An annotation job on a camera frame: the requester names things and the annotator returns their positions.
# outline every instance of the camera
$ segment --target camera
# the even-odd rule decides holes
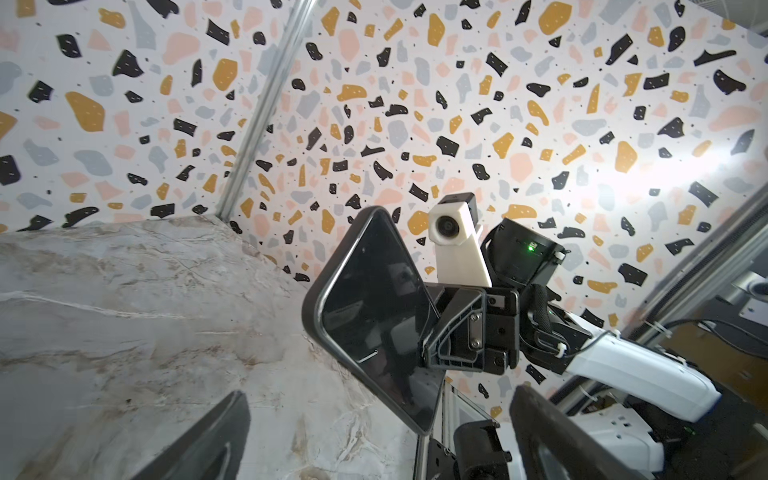
[[[477,224],[477,200],[472,193],[446,195],[429,211],[429,239],[435,244],[440,283],[491,286]]]

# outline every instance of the terrazzo pattern wall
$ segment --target terrazzo pattern wall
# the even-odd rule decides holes
[[[565,309],[621,328],[768,179],[768,41],[696,5],[331,0],[315,19],[232,223],[297,281],[374,204],[436,281],[427,212],[471,191],[486,232],[508,217],[571,251],[549,285]],[[450,376],[494,416],[513,385],[563,381],[524,359]]]
[[[292,2],[0,5],[0,232],[209,214]]]

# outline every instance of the white marble surface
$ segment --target white marble surface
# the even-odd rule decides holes
[[[0,478],[130,478],[229,391],[239,478],[410,478],[415,435],[304,334],[306,284],[219,220],[0,237]]]

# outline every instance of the terrazzo wallpaper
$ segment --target terrazzo wallpaper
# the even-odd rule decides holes
[[[213,213],[292,4],[0,3],[0,232]]]
[[[696,5],[316,8],[231,224],[297,281],[373,204],[436,281],[427,212],[471,191],[486,232],[508,217],[571,251],[560,305],[621,328],[768,180],[768,41]],[[450,377],[499,416],[513,385],[563,381],[542,370]]]

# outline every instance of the camera lens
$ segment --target camera lens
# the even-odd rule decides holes
[[[443,215],[437,219],[437,231],[445,238],[453,238],[458,235],[458,222],[452,217]]]

